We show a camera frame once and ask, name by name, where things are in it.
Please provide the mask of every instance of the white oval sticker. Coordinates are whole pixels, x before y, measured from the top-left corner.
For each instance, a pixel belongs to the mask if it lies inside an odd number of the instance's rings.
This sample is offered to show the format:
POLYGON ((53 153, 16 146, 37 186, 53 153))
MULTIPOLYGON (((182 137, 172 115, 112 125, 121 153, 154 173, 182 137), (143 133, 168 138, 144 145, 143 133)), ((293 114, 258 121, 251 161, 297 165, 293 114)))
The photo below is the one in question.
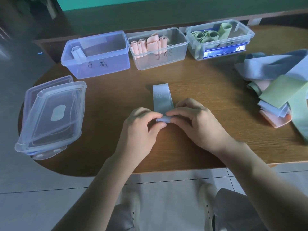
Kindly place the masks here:
POLYGON ((66 108, 66 106, 63 105, 63 104, 57 106, 56 108, 54 108, 50 120, 51 120, 52 122, 61 120, 61 119, 64 117, 65 108, 66 108))

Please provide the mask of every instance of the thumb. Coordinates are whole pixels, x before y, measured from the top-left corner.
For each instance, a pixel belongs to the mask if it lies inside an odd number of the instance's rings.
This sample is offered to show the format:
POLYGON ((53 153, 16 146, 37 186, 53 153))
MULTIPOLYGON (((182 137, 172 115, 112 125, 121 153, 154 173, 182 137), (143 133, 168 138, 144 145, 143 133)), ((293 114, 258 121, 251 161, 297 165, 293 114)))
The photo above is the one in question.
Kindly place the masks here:
POLYGON ((187 135, 192 131, 191 125, 184 119, 179 117, 172 117, 171 122, 181 128, 187 135))
POLYGON ((150 129, 150 134, 151 135, 153 135, 153 136, 157 136, 157 134, 158 134, 158 132, 162 129, 162 128, 164 128, 164 127, 166 127, 167 126, 167 124, 166 123, 164 123, 164 122, 158 122, 158 123, 156 123, 155 125, 153 125, 152 126, 152 128, 150 129))

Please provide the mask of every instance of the plastic container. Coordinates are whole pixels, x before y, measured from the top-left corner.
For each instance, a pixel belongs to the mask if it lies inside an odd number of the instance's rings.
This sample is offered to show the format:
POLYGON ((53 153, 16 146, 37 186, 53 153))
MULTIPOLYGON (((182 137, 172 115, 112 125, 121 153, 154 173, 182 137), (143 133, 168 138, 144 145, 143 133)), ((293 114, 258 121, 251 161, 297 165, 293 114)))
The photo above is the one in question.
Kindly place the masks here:
POLYGON ((70 40, 61 64, 77 79, 113 73, 130 68, 128 48, 123 31, 70 40))
POLYGON ((77 140, 82 131, 86 83, 70 82, 41 90, 21 130, 15 150, 47 159, 77 140))
POLYGON ((252 30, 233 19, 186 28, 186 38, 189 41, 188 50, 198 61, 245 51, 246 45, 252 37, 254 37, 252 30), (208 31, 216 31, 219 33, 218 40, 210 41, 206 39, 204 41, 208 42, 199 42, 192 35, 195 31, 205 32, 205 34, 208 31))
POLYGON ((56 86, 56 85, 60 85, 60 84, 65 84, 65 83, 69 83, 69 82, 73 82, 73 77, 71 75, 65 76, 65 77, 61 77, 37 86, 34 86, 32 88, 29 88, 26 91, 25 94, 25 102, 23 104, 23 116, 22 116, 22 126, 24 126, 25 121, 28 118, 29 112, 34 104, 34 101, 37 97, 37 94, 45 89, 45 88, 49 88, 52 86, 56 86))
POLYGON ((142 38, 147 39, 153 33, 158 33, 159 37, 168 37, 167 48, 162 48, 156 51, 148 51, 141 54, 134 54, 132 49, 129 47, 138 70, 166 65, 172 62, 181 61, 185 58, 188 41, 185 35, 176 27, 150 31, 146 34, 130 37, 127 39, 128 44, 130 45, 132 41, 138 41, 142 38))

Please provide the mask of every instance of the shoe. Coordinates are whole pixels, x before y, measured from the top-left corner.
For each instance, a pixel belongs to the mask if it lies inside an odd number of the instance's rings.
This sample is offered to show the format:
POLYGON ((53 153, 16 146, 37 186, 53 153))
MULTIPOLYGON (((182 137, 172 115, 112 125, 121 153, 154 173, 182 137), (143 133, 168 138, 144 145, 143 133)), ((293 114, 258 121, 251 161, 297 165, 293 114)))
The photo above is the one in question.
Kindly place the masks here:
POLYGON ((131 216, 133 219, 135 231, 140 231, 139 215, 140 215, 141 203, 140 203, 140 197, 138 193, 136 193, 135 191, 125 192, 124 190, 122 190, 122 196, 121 196, 120 203, 129 205, 129 210, 131 212, 131 216))
POLYGON ((205 231, 213 231, 214 202, 218 190, 210 183, 203 184, 199 189, 199 204, 204 209, 205 231))

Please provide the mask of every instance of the gray pants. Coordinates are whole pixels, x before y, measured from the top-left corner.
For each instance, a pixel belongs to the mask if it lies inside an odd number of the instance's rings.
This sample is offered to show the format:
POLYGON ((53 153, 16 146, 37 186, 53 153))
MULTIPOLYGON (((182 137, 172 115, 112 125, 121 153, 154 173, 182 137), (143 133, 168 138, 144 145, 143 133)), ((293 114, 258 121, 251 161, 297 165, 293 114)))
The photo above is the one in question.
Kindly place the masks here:
MULTIPOLYGON (((246 195, 220 189, 214 204, 213 230, 221 231, 266 231, 257 211, 246 195)), ((133 218, 126 205, 113 209, 106 231, 135 231, 133 218)))

